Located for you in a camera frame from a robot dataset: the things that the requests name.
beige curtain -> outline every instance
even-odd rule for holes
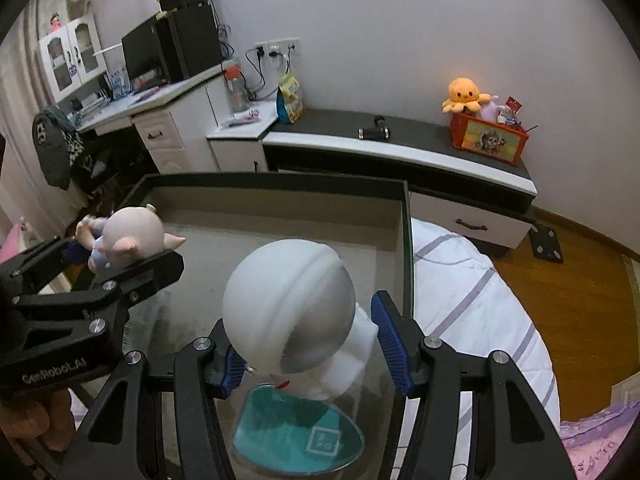
[[[63,234],[86,203],[75,184],[64,191],[46,183],[31,138],[34,116],[53,104],[38,40],[54,12],[68,22],[66,0],[30,0],[0,45],[0,132],[7,139],[0,208],[12,222],[24,216],[40,238]]]

cabinet handle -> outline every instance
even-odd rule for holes
[[[465,221],[461,220],[460,218],[458,218],[456,220],[456,224],[462,225],[464,227],[466,227],[467,229],[471,229],[472,231],[487,231],[487,226],[486,225],[471,225],[466,223]]]

cartoon picture on box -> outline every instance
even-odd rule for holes
[[[493,155],[503,160],[513,160],[520,137],[487,124],[469,121],[462,147],[474,152]]]

baseboard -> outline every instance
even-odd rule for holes
[[[552,213],[551,211],[547,211],[546,209],[540,209],[537,206],[533,206],[533,211],[535,215],[543,222],[546,220],[547,222],[552,222],[553,224],[556,224],[560,227],[569,229],[569,231],[573,231],[575,233],[581,234],[586,238],[595,240],[596,242],[599,242],[604,246],[607,246],[608,248],[619,252],[620,254],[624,254],[625,256],[628,256],[629,258],[631,258],[632,260],[635,260],[636,262],[640,262],[640,254],[636,253],[632,249],[629,249],[628,247],[624,246],[620,242],[617,242],[612,238],[609,238],[608,236],[594,229],[591,229],[590,227],[587,227],[586,225],[578,224],[578,222],[569,220],[568,218],[562,215]]]

